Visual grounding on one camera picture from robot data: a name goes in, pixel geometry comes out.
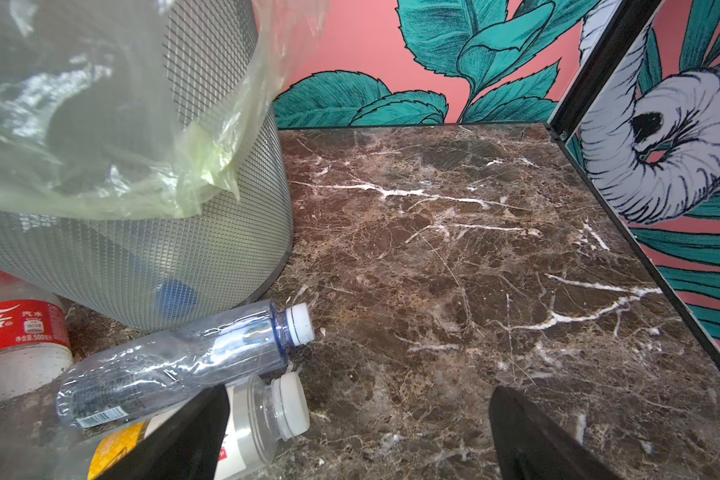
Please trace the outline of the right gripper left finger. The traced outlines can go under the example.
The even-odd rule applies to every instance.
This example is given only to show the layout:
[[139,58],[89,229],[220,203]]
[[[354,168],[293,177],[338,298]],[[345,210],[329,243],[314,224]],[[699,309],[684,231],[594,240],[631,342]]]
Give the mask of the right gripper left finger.
[[224,385],[206,388],[101,479],[212,479],[230,415]]

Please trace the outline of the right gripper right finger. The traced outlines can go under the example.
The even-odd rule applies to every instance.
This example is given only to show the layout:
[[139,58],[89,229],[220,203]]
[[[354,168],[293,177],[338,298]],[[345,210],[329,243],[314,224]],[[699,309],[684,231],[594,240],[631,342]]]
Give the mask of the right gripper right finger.
[[618,476],[521,392],[494,389],[489,420],[504,479],[616,479]]

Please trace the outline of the grey mesh waste bin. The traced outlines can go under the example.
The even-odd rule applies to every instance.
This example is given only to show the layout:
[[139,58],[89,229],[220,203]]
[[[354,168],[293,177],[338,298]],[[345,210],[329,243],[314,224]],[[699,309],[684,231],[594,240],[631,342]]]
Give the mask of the grey mesh waste bin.
[[[220,192],[184,218],[86,220],[0,211],[0,270],[142,330],[175,328],[260,297],[292,246],[293,217],[274,113],[242,166],[238,194]],[[166,320],[155,293],[193,287],[195,309]]]

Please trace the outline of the translucent green bin liner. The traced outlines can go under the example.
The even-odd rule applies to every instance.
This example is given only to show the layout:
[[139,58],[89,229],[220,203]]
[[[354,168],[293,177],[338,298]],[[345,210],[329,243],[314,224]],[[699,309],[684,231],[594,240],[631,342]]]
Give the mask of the translucent green bin liner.
[[0,1],[0,211],[184,218],[241,170],[325,1]]

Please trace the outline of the yellow white label bottle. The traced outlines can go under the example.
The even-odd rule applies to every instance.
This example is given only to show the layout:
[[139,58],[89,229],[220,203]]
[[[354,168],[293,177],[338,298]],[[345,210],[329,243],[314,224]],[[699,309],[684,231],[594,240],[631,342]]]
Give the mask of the yellow white label bottle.
[[[269,465],[281,441],[310,428],[310,412],[296,372],[270,383],[252,375],[228,384],[226,393],[230,414],[219,451],[217,479],[241,479]],[[178,411],[178,407],[165,410],[103,437],[92,451],[87,477],[97,478]]]

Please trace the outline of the clear bottle white cap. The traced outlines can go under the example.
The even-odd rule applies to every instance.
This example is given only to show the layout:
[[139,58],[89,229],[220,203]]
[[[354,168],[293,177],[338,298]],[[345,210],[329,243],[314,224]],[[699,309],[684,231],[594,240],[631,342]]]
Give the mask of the clear bottle white cap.
[[305,303],[237,307],[76,363],[61,379],[56,412],[63,424],[81,429],[142,418],[205,388],[282,369],[289,348],[314,338]]

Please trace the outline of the red label cola bottle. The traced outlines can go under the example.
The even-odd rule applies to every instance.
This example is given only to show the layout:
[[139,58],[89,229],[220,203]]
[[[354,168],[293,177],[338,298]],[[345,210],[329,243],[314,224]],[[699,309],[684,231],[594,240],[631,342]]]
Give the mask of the red label cola bottle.
[[55,294],[0,270],[0,402],[33,392],[73,364]]

